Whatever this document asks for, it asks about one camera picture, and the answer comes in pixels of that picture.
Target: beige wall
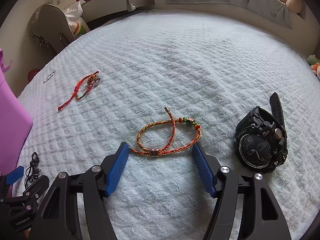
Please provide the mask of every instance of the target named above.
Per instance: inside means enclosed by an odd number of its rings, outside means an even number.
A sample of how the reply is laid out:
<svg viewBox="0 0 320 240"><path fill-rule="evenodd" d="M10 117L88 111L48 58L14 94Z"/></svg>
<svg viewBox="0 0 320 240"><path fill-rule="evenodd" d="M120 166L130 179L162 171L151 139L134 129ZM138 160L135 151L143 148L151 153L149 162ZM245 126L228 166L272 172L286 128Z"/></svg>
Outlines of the beige wall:
<svg viewBox="0 0 320 240"><path fill-rule="evenodd" d="M36 49L34 41L26 32L28 21L34 10L49 0L19 0L0 28L0 47L4 49L6 62L13 59L11 69L5 73L6 80L16 96L27 82L27 74L33 68L42 68L50 55L44 49ZM240 20L267 30L285 40L290 46L305 55L313 54L320 37L320 26L307 8L306 20L291 14L292 30L275 24L247 9L230 4L166 4L155 0L156 9L183 9L218 14Z"/></svg>

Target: purple hook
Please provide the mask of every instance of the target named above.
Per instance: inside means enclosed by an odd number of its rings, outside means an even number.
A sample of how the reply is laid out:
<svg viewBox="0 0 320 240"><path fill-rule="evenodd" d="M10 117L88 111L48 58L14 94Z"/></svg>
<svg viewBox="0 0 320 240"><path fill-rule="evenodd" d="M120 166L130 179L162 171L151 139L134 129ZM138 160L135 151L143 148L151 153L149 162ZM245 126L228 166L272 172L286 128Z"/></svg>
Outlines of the purple hook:
<svg viewBox="0 0 320 240"><path fill-rule="evenodd" d="M4 58L3 58L3 50L0 48L0 67L2 72L6 72L9 70L9 68L11 67L12 64L12 60L10 60L10 64L8 66L4 66Z"/></svg>

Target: watch strap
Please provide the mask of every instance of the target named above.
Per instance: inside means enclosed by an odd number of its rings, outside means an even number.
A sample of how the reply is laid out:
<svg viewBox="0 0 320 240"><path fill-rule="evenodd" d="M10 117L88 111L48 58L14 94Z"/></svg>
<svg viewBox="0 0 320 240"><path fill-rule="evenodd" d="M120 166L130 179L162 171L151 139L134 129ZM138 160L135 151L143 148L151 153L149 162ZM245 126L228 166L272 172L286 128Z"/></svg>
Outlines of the watch strap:
<svg viewBox="0 0 320 240"><path fill-rule="evenodd" d="M270 97L271 111L274 119L284 128L284 117L279 96L276 92Z"/></svg>

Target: drawer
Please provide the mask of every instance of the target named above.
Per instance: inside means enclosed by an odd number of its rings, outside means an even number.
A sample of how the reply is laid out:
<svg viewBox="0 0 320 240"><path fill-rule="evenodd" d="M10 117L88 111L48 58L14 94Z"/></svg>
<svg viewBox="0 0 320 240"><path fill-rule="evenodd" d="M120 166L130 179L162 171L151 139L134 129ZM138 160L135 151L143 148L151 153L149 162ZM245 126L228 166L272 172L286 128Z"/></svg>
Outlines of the drawer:
<svg viewBox="0 0 320 240"><path fill-rule="evenodd" d="M82 18L85 22L90 22L97 18L135 8L154 5L154 0L89 0L82 5Z"/></svg>

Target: orange and gold braided cord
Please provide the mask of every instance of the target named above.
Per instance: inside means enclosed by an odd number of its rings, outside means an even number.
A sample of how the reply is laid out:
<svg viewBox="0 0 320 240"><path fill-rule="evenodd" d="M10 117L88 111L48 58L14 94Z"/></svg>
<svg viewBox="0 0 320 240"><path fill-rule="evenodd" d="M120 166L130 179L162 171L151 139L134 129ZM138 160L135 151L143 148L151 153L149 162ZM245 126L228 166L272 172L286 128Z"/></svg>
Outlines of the orange and gold braided cord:
<svg viewBox="0 0 320 240"><path fill-rule="evenodd" d="M143 147L143 145L141 144L141 136L142 134L145 132L146 129L152 127L152 126L156 126L156 125L161 125L161 124L166 124L166 123L171 123L172 124L172 132L171 132L171 136L170 136L170 139L168 141L168 143L161 149L159 149L159 155L168 155L168 154L171 154L171 153L177 153L177 152L180 152L180 151L184 151L186 149L188 149L189 147L193 146L201 137L201 126L196 123L192 118L179 118L179 119L174 119L173 115L171 114L170 110L165 107L164 108L166 110L166 112L168 113L169 117L170 117L170 120L167 120L167 121L159 121L159 122L153 122L153 123L150 123L148 125L146 125L145 127L143 127L140 132L138 133L137 135L137 144L139 146L139 148L143 151L143 152L139 152L135 149L132 149L130 147L130 150L138 155L148 155L150 156L151 155L151 149L147 149L145 147ZM193 127L196 129L197 131L197 135L196 137L187 145L183 146L183 147L180 147L178 149L174 149L174 150L170 150L170 151L166 151L166 149L171 145L171 143L173 142L174 140L174 136L175 136L175 132L176 132L176 122L186 122L187 124L189 125L193 125Z"/></svg>

